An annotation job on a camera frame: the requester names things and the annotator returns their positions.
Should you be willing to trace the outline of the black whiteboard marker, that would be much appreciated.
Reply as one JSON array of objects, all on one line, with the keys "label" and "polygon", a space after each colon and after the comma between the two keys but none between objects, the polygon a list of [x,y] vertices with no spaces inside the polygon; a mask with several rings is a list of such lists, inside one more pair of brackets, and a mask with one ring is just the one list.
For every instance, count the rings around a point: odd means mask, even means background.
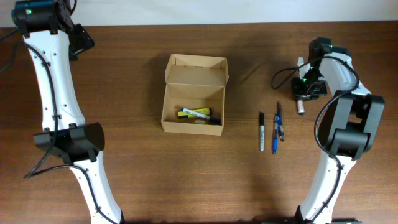
[{"label": "black whiteboard marker", "polygon": [[303,100],[298,100],[297,101],[297,112],[298,112],[299,115],[305,114],[305,108],[304,108]]}]

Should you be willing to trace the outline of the black sharpie marker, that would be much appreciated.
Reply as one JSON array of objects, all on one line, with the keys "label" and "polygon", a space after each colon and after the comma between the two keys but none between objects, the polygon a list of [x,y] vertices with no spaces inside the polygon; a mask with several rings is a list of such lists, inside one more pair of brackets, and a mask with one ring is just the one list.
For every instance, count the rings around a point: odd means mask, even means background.
[{"label": "black sharpie marker", "polygon": [[265,119],[264,113],[259,113],[259,135],[260,135],[260,151],[264,151],[264,134],[265,134]]}]

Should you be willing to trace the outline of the blue whiteboard marker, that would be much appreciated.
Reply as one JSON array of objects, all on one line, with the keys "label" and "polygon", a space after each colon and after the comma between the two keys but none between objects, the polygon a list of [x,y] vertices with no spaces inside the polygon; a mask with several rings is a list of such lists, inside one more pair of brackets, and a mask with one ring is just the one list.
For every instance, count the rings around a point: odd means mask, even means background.
[{"label": "blue whiteboard marker", "polygon": [[210,115],[205,115],[205,114],[199,113],[197,111],[190,110],[188,108],[181,108],[181,112],[193,115],[193,116],[198,117],[198,118],[207,119],[211,123],[221,124],[221,120],[220,119],[211,117]]}]

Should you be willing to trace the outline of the yellow highlighter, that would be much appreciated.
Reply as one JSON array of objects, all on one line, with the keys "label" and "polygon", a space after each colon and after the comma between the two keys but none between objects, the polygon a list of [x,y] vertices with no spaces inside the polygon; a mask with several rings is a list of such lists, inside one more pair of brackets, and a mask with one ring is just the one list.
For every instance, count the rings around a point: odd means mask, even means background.
[{"label": "yellow highlighter", "polygon": [[[212,113],[212,109],[211,108],[199,108],[199,109],[194,109],[194,111],[201,113],[201,114],[205,114],[207,116],[211,116]],[[188,113],[184,113],[183,111],[179,111],[177,113],[178,119],[184,119],[184,118],[194,118],[194,115],[188,114]]]}]

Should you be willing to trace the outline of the yellow tape roll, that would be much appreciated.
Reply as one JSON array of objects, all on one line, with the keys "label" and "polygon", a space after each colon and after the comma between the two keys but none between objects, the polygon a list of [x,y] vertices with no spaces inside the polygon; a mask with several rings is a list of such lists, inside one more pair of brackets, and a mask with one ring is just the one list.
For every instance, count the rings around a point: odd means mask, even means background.
[{"label": "yellow tape roll", "polygon": [[204,119],[196,119],[196,120],[194,120],[194,123],[195,123],[195,124],[206,124],[207,121],[204,120]]}]

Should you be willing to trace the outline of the brown cardboard box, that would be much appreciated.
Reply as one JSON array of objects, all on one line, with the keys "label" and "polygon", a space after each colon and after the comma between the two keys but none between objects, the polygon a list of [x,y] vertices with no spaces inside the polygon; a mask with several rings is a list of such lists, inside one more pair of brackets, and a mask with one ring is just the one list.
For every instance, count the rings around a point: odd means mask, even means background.
[{"label": "brown cardboard box", "polygon": [[[165,69],[165,94],[161,124],[166,133],[220,136],[224,129],[224,108],[228,83],[225,57],[172,54]],[[221,124],[195,124],[203,118],[178,119],[181,108],[211,108],[211,117]]]}]

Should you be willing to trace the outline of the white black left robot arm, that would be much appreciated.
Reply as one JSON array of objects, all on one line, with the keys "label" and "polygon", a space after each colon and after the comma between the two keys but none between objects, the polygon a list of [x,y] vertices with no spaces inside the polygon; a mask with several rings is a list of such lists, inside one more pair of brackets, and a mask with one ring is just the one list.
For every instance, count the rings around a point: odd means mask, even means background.
[{"label": "white black left robot arm", "polygon": [[106,176],[105,139],[99,123],[86,123],[79,107],[70,62],[95,43],[72,21],[69,1],[18,1],[11,12],[22,45],[34,63],[42,102],[42,132],[34,135],[44,156],[26,175],[69,169],[75,175],[92,223],[124,223]]}]

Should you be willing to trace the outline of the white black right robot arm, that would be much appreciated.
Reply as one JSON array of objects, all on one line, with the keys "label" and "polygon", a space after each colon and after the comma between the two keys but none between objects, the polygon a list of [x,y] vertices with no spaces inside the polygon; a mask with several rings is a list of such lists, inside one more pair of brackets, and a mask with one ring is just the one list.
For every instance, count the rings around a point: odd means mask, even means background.
[{"label": "white black right robot arm", "polygon": [[361,83],[346,47],[318,37],[308,48],[308,60],[298,60],[296,71],[300,75],[291,82],[294,100],[303,103],[327,93],[332,98],[315,121],[320,162],[295,219],[297,223],[331,223],[333,207],[346,176],[373,145],[385,101]]}]

